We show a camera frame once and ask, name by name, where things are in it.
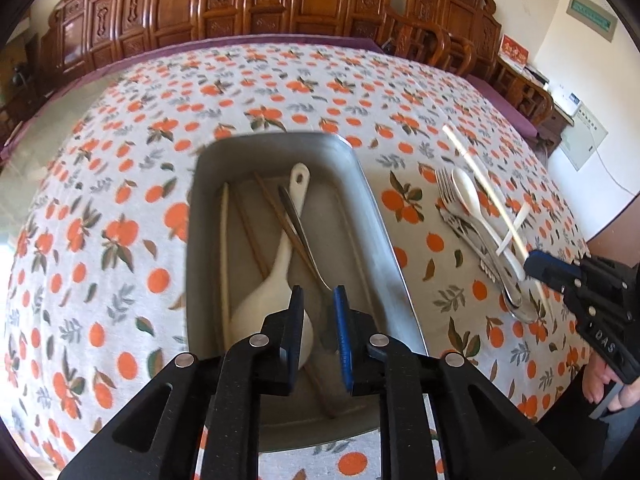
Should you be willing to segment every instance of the stainless steel tray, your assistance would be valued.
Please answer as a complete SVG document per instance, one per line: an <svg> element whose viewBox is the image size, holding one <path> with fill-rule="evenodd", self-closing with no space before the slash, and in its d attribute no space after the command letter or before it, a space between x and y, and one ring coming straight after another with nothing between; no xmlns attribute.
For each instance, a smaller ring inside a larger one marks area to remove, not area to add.
<svg viewBox="0 0 640 480"><path fill-rule="evenodd" d="M298 162L310 170L302 223L320 272L329 286L345 285L351 307L372 314L380 330L426 354L414 309L396 263L378 206L355 153L338 136L300 132L237 136L206 148L197 163L187 246L186 311L189 348L199 358L223 352L220 316L220 189L238 186L267 261L273 263L280 225L252 172L276 186L289 182ZM229 282L231 314L262 281L238 213L229 206ZM305 291L305 309L316 325L322 308L314 281L294 254L289 284ZM299 375L290 397L262 398L260 450L314 446L379 426L378 400L349 397L342 385L339 359L317 341L309 359L327 403L337 417L322 414L308 376Z"/></svg>

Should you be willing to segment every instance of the cutlery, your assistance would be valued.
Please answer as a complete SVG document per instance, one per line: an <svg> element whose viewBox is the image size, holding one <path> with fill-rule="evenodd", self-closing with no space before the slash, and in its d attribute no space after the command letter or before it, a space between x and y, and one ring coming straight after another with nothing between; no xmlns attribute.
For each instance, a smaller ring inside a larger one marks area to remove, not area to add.
<svg viewBox="0 0 640 480"><path fill-rule="evenodd" d="M283 215L282 212L280 211L280 208L278 207L278 203L275 201L275 199L271 195L271 192L269 191L269 189L267 188L267 185L262 180L262 177L259 174L254 173L254 180L258 183L258 186L260 186L260 190L262 191L262 196L271 207L271 210L273 211L273 214L275 215L275 217L278 219L278 223L280 224L280 227L282 227L282 230L289 237L289 242L292 243L293 248L298 253L298 256L306 265L306 268L311 274L311 276L313 277L313 279L315 279L316 275L314 273L313 267L311 266L311 262L309 261L308 256L306 256L306 251L305 251L305 248L302 246L302 242L300 241L300 238L293 231L291 222L287 220L286 215Z"/></svg>
<svg viewBox="0 0 640 480"><path fill-rule="evenodd" d="M322 302L324 303L324 305L321 309L321 319L324 330L321 330L319 332L318 339L327 351L335 352L338 349L337 333L332 323L334 317L330 315L334 308L334 292L331 287L326 284L325 280L320 274L320 271L318 270L318 265L316 264L316 260L314 259L314 256L311 252L311 247L309 247L309 240L306 237L305 229L302 227L302 221L300 220L300 216L296 211L296 207L291 200L289 192L284 187L278 186L278 193L280 195L280 201L284 206L284 210L286 211L287 216L289 216L289 219L293 224L293 228L300 237L302 246L305 248L306 255L309 258L309 262L311 263L311 267L316 277L316 282L318 282L320 292L322 294Z"/></svg>
<svg viewBox="0 0 640 480"><path fill-rule="evenodd" d="M464 221L473 228L473 230L480 238L482 244L487 248L487 256L491 259L492 263L494 264L493 266L498 273L500 280L502 281L502 285L504 287L506 295L509 298L509 303L512 306L511 311L513 315L526 323L535 321L538 318L537 311L530 304L524 303L522 301L522 294L516 288L516 284L513 282L511 277L507 274L504 266L500 261L500 258L495 254L497 243L495 243L494 240L484 232L482 224L478 222L476 218L474 218L473 216L465 215L463 205L458 201L456 195L454 194L454 184L447 171L443 169L437 170L436 181L438 183L440 196L447 210L453 216L464 219Z"/></svg>
<svg viewBox="0 0 640 480"><path fill-rule="evenodd" d="M482 161L482 159L480 159L480 157L477 155L471 155L471 159L478 165L478 169L482 173L482 176L484 176L484 179L491 186L491 190L487 190L487 189L484 190L487 193L487 196L491 197L492 196L491 192L493 192L495 193L495 195L497 196L501 204L506 203L507 197L505 197L504 193L500 189L500 186L495 186L494 183L492 182L491 177L489 177L489 170L484 165L484 162ZM480 181L478 181L478 184L480 184L480 186L484 189L484 185Z"/></svg>
<svg viewBox="0 0 640 480"><path fill-rule="evenodd" d="M513 233L513 241L515 242L516 248L520 253L520 257L522 258L523 261L526 260L527 257L529 256L529 251L527 251L527 248L525 247L522 241L522 238L520 238L520 236L517 235L516 229L513 226L513 223L511 222L511 217L509 216L509 214L507 213L507 210L505 209L505 206L504 206L505 201L503 200L504 195L499 189L495 189L494 186L492 186L490 180L487 178L488 172L487 174L485 174L485 172L483 172L480 169L480 167L476 163L476 158L474 158L469 153L468 149L462 144L462 142L460 141L460 137L462 138L464 137L462 136L460 131L453 124L444 124L444 126L442 127L442 131L447 135L447 137L453 143L453 145L460 151L460 155L465 160L465 162L469 165L469 167L471 168L471 171L474 172L476 179L478 179L478 182L480 183L482 188L484 188L489 198L492 200L492 202L494 202L494 205L498 209L498 213L500 213L502 220L504 220L505 224L507 224L507 228L509 229L509 231Z"/></svg>
<svg viewBox="0 0 640 480"><path fill-rule="evenodd" d="M460 168L454 168L451 171L450 182L453 184L453 186L451 186L452 190L455 192L462 205L469 212L469 217L473 219L471 224L475 223L476 230L481 230L483 233L488 234L495 242L495 247L498 248L502 242L502 238L500 238L498 233L495 232L493 226L489 224L482 214L480 199L478 198L478 192L476 191L474 181L471 180L471 177L468 176L468 174L460 170ZM494 245L487 244L484 240L482 243L485 244L487 248L493 247ZM526 279L527 275L516 255L511 251L504 251L504 256L507 258L511 268L516 273L518 280L523 281Z"/></svg>
<svg viewBox="0 0 640 480"><path fill-rule="evenodd" d="M513 221L513 226L516 228L516 230L520 228L520 226L525 221L527 216L529 216L530 212L531 212L531 206L529 205L529 202L525 202L522 205L522 208L520 209L520 211L518 212L516 219ZM495 251L495 253L498 254L498 256L504 252L504 250L507 248L507 245L509 245L509 242L511 242L512 238L513 238L513 233L510 230L507 231L507 235L504 237L504 240L500 242L500 245L498 246L498 250Z"/></svg>
<svg viewBox="0 0 640 480"><path fill-rule="evenodd" d="M291 170L289 191L296 211L302 210L305 203L309 176L309 170L304 164L296 164ZM292 245L289 237L286 232L282 232L271 273L258 288L244 298L231 317L230 332L233 342L260 332L266 316L283 310L289 305L291 288L287 282L287 271L289 270L291 253ZM313 327L305 311L298 368L302 368L309 358L313 340Z"/></svg>
<svg viewBox="0 0 640 480"><path fill-rule="evenodd" d="M469 247L471 247L472 251L478 256L478 258L480 258L480 268L482 269L482 272L484 272L492 282L496 283L499 278L497 278L497 271L494 267L494 264L488 260L488 255L486 253L483 253L466 234L466 229L463 225L464 221L456 216L453 216L444 208L440 209L440 216L442 216L442 219L449 225L449 227L451 227L456 232L456 234L460 238L462 238L469 245ZM526 298L520 295L520 297L522 298L523 306L518 307L514 305L511 301L509 292L504 286L502 280L500 280L500 285L504 302L513 317L527 324L534 323L538 320L538 314L536 312L535 306L533 306L529 300L526 300Z"/></svg>
<svg viewBox="0 0 640 480"><path fill-rule="evenodd" d="M244 235L249 242L249 247L251 248L251 254L254 257L255 264L258 266L258 270L260 270L262 279L266 280L267 276L269 275L269 266L264 259L264 255L262 254L262 250L260 249L260 244L258 243L258 240L255 237L254 230L251 227L249 215L244 208L242 198L236 192L235 186L229 186L229 197L231 198L231 202L234 204L236 210L238 211L238 214L240 215L240 223L242 224L242 228L244 229Z"/></svg>

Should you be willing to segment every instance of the power cord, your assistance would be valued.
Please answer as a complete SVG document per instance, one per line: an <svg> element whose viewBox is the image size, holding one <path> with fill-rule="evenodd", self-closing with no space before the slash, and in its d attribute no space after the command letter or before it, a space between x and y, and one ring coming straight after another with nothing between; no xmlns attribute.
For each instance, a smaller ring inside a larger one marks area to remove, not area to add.
<svg viewBox="0 0 640 480"><path fill-rule="evenodd" d="M589 131L589 135L591 136L591 140L593 141L593 145L595 146L596 139L593 137L593 133L591 133L591 129L590 128L587 128L587 129ZM600 163L602 164L602 167L604 168L604 171L607 172L607 174L609 175L610 179L613 180L613 183L616 184L616 186L618 186L621 190L626 191L627 193L629 193L629 195L631 195L634 198L637 195L637 193L629 191L626 187L624 187L622 184L620 184L616 180L616 178L611 174L611 172L607 168L606 164L604 163L604 160L602 160L602 156L600 155L599 148L600 148L599 146L596 148L596 154L598 155L598 158L600 159Z"/></svg>

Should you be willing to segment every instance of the wooden chopstick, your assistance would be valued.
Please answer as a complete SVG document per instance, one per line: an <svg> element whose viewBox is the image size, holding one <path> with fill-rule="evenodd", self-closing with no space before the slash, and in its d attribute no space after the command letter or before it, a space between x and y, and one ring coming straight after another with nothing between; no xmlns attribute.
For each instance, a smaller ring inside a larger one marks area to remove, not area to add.
<svg viewBox="0 0 640 480"><path fill-rule="evenodd" d="M251 227L249 216L247 215L246 210L244 209L244 204L242 203L242 198L240 198L240 196L238 196L238 194L236 193L236 186L229 185L229 195L231 196L231 202L233 202L234 206L238 210L238 214L240 215L240 223L242 224L242 228L244 229L246 239L249 241L251 254L254 256L256 265L258 265L260 275L262 276L263 280L266 280L270 272L269 266L264 259L264 255L262 254L262 250L260 249L260 244L258 243L258 240L255 237L254 230Z"/></svg>
<svg viewBox="0 0 640 480"><path fill-rule="evenodd" d="M229 268L227 226L229 216L229 184L222 187L220 203L220 311L222 316L222 341L225 351L231 343L230 310L229 310Z"/></svg>
<svg viewBox="0 0 640 480"><path fill-rule="evenodd" d="M293 228L291 227L289 221L281 213L280 208L278 207L278 204L276 203L276 201L274 200L273 196L269 192L269 189L267 189L267 186L264 183L264 180L262 179L262 177L260 175L258 175L255 171L254 171L254 179L258 183L258 186L260 186L260 190L262 191L262 195L264 196L265 200L271 206L271 209L273 210L273 213L276 215L276 218L278 219L278 222L280 223L280 226L282 227L284 232L286 232L287 237L289 237L289 240L291 241L291 245L293 246L293 248L298 253L298 256L300 256L302 261L305 263L306 268L311 273L311 276L313 277L313 279L315 281L317 281L318 277L316 276L316 272L314 271L314 268L311 265L311 261L309 260L308 256L306 255L305 248L302 245L302 242L300 241L300 238L298 238L298 236L293 231Z"/></svg>

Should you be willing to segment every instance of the tablecloth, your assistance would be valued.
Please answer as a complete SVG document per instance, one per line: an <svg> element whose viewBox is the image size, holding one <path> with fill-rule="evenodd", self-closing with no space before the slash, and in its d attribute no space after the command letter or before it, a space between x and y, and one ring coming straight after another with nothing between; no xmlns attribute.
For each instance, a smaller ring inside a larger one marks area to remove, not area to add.
<svg viewBox="0 0 640 480"><path fill-rule="evenodd" d="M529 418L588 357L561 297L530 326L437 212L434 170L465 167L450 122L517 212L529 247L586 251L558 188L510 124L466 81L365 50L302 44L206 48L130 68L91 107L34 197L5 310L3 418L62 468L188 347L184 260L189 190L217 139L317 130L356 150L430 353L456 349ZM480 193L484 212L497 210ZM377 478L376 432L260 457L260 476ZM438 460L438 469L442 462Z"/></svg>

